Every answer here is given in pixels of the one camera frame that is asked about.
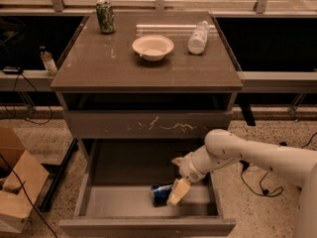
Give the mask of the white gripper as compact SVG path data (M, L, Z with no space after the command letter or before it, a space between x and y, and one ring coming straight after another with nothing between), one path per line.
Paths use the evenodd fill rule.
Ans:
M179 174L183 177L181 179L177 178L174 181L166 202L168 206L176 206L189 192L190 183L199 182L205 178L205 174L195 168L192 153L189 153L185 157L174 158L171 162L179 167Z

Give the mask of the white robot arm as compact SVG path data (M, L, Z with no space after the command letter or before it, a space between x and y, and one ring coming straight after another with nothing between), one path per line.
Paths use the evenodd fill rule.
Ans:
M206 135L202 147L172 160L179 167L181 178L174 182L167 203L177 205L193 183L239 160L299 186L293 238L317 238L317 152L313 150L248 141L229 131L214 129Z

